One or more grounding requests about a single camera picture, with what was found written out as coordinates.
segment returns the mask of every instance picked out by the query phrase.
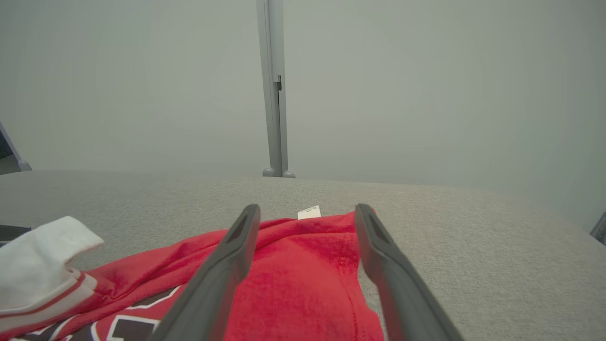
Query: white tag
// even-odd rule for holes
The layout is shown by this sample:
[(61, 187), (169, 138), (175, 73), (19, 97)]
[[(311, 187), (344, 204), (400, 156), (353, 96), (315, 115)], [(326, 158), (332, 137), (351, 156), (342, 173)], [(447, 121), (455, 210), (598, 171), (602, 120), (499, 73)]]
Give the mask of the white tag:
[(322, 215), (320, 214), (320, 206), (316, 205), (310, 207), (308, 209), (304, 209), (303, 211), (299, 211), (297, 213), (297, 217), (299, 220), (307, 219), (307, 218), (319, 218)]

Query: gray carpet surface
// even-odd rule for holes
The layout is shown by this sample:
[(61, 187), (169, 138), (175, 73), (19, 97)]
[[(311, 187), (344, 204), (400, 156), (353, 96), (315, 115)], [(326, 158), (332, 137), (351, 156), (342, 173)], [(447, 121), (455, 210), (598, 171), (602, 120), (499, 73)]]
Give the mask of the gray carpet surface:
[[(34, 171), (0, 176), (0, 224), (71, 215), (105, 240), (72, 265), (91, 269), (228, 228), (245, 205), (263, 220), (320, 205), (372, 205), (467, 340), (606, 339), (606, 248), (526, 201), (450, 187), (199, 174)], [(368, 305), (378, 294), (359, 273)]]

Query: white wall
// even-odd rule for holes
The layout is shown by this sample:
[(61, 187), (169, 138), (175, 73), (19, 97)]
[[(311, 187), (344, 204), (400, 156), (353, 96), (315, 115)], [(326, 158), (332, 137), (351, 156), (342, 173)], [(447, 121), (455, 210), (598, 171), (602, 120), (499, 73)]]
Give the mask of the white wall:
[(284, 42), (298, 178), (606, 211), (606, 2), (286, 1)]
[(34, 170), (260, 176), (256, 4), (2, 1), (0, 122)]

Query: gray fabric surface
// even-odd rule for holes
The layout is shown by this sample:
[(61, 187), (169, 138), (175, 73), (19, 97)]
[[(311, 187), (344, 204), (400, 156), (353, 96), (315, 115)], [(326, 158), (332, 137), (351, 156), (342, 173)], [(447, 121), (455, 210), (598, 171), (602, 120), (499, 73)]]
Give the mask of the gray fabric surface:
[[(0, 176), (0, 224), (71, 215), (105, 240), (73, 262), (90, 269), (228, 228), (249, 203), (262, 219), (372, 205), (467, 340), (606, 339), (606, 248), (524, 201), (434, 186), (195, 174), (20, 172)], [(374, 285), (361, 273), (371, 308)]]

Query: wrinkled fabric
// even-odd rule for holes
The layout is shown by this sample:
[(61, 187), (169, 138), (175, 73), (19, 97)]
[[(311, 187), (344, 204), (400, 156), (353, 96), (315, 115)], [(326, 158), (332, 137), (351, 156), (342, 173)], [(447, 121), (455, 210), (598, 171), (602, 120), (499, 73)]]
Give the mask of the wrinkled fabric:
[[(88, 300), (0, 339), (29, 333), (20, 338), (143, 341), (225, 233), (198, 235), (87, 271), (98, 282)], [(383, 340), (377, 314), (359, 287), (358, 261), (353, 213), (261, 223), (225, 340)]]

